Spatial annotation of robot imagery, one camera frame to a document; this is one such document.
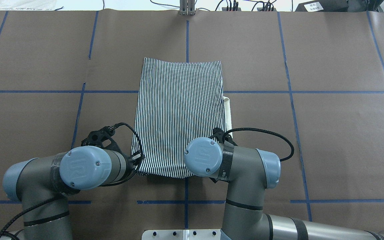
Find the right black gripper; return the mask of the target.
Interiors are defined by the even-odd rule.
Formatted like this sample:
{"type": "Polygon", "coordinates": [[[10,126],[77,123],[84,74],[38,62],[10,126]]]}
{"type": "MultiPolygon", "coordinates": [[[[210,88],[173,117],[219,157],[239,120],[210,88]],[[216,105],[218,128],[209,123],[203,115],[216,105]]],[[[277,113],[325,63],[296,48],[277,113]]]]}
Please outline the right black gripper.
{"type": "Polygon", "coordinates": [[[233,141],[233,138],[229,134],[225,134],[225,132],[218,127],[213,128],[212,135],[209,137],[212,140],[215,140],[217,143],[225,143],[225,141],[236,145],[236,143],[233,141]]]}

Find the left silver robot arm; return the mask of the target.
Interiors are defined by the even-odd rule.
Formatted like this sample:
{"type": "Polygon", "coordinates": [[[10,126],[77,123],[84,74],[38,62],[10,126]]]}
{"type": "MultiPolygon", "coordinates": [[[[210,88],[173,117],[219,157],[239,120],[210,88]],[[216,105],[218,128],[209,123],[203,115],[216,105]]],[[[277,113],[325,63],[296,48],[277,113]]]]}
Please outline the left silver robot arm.
{"type": "Polygon", "coordinates": [[[138,171],[145,158],[137,132],[121,122],[92,131],[81,145],[54,156],[32,158],[6,170],[2,186],[7,197],[19,201],[23,210],[0,230],[0,239],[20,237],[8,231],[23,217],[24,240],[71,240],[68,197],[81,190],[123,184],[138,171]],[[113,140],[115,130],[128,127],[139,149],[131,155],[113,140]]]}

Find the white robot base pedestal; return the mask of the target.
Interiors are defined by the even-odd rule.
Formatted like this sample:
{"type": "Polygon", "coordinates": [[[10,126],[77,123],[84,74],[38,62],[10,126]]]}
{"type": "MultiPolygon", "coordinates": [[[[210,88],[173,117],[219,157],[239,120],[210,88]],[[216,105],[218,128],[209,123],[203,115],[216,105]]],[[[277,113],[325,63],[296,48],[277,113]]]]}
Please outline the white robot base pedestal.
{"type": "Polygon", "coordinates": [[[142,240],[230,240],[221,229],[146,230],[142,240]]]}

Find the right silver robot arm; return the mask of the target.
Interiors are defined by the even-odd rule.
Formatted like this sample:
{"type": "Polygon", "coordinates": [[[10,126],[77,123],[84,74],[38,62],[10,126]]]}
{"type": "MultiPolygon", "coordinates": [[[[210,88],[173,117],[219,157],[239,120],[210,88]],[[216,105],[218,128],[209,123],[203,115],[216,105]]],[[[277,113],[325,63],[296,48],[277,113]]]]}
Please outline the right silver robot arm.
{"type": "Polygon", "coordinates": [[[384,231],[363,231],[263,212],[265,190],[278,185],[281,162],[294,146],[284,136],[263,129],[238,128],[221,137],[195,138],[185,148],[184,163],[195,176],[228,183],[221,240],[384,240],[384,231]],[[284,140],[291,149],[280,159],[272,152],[236,146],[226,135],[262,132],[284,140]]]}

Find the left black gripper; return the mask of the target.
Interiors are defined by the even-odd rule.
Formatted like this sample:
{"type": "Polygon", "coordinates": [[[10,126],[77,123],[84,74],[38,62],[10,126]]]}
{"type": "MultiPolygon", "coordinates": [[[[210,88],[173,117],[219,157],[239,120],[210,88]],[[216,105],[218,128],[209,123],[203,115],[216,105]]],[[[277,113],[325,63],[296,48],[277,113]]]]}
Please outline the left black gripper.
{"type": "Polygon", "coordinates": [[[115,135],[115,129],[119,125],[105,126],[99,130],[91,131],[89,135],[81,141],[80,146],[96,146],[101,149],[122,152],[119,145],[112,138],[115,135]]]}

